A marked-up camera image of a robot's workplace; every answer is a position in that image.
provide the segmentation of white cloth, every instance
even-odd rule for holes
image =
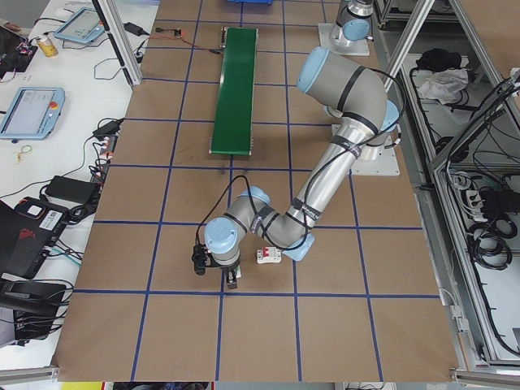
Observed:
[[[441,104],[458,102],[459,93],[468,85],[466,69],[448,69],[439,71],[429,77],[418,89],[419,96],[424,99],[435,99]]]

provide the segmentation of conveyor belt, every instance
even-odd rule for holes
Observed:
[[[258,30],[252,28],[227,30],[212,154],[251,154],[257,35]]]

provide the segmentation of blue joint cap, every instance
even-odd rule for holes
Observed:
[[[354,19],[343,26],[343,35],[349,41],[360,41],[365,39],[370,30],[371,25],[367,20]]]
[[[399,110],[395,104],[387,100],[387,114],[384,116],[384,121],[381,125],[381,131],[391,132],[394,128],[396,128],[396,124],[394,124],[391,128],[387,127],[393,124],[397,118],[399,118]]]
[[[238,231],[235,224],[225,217],[212,219],[204,230],[204,241],[208,249],[214,254],[229,252],[238,240]]]
[[[297,87],[303,92],[309,92],[310,87],[316,81],[319,73],[322,71],[323,64],[327,61],[328,54],[330,52],[319,46],[315,47],[307,57],[307,60],[303,64],[303,68],[300,71],[298,77]]]
[[[299,245],[301,243],[301,240],[303,240],[303,238],[296,241],[294,244],[290,245],[289,248]],[[309,233],[309,234],[307,234],[307,237],[305,238],[304,244],[300,248],[285,250],[282,253],[284,255],[290,257],[295,262],[300,262],[306,256],[307,252],[309,252],[309,249],[313,243],[314,243],[314,236],[311,233]]]
[[[251,189],[251,196],[256,197],[257,199],[260,199],[262,202],[266,203],[267,205],[271,204],[271,199],[269,198],[269,195],[266,194],[266,192],[254,185],[250,187]],[[249,194],[247,192],[247,189],[239,195],[239,197],[248,197]]]

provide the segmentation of blue container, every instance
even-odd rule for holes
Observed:
[[[261,2],[262,4],[272,4],[273,0],[228,0],[229,2]]]

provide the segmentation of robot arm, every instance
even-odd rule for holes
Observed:
[[[339,46],[369,37],[370,17],[374,11],[374,0],[343,0],[336,17],[336,26],[331,32],[331,39]]]
[[[387,112],[387,94],[380,78],[322,47],[310,53],[297,85],[303,93],[342,112],[341,126],[284,214],[270,206],[265,192],[248,185],[224,215],[207,224],[204,237],[208,250],[194,247],[195,271],[203,275],[207,267],[222,267],[229,288],[236,287],[240,242],[248,232],[282,249],[293,260],[304,258],[314,242],[310,229],[360,156],[361,144],[379,133]]]

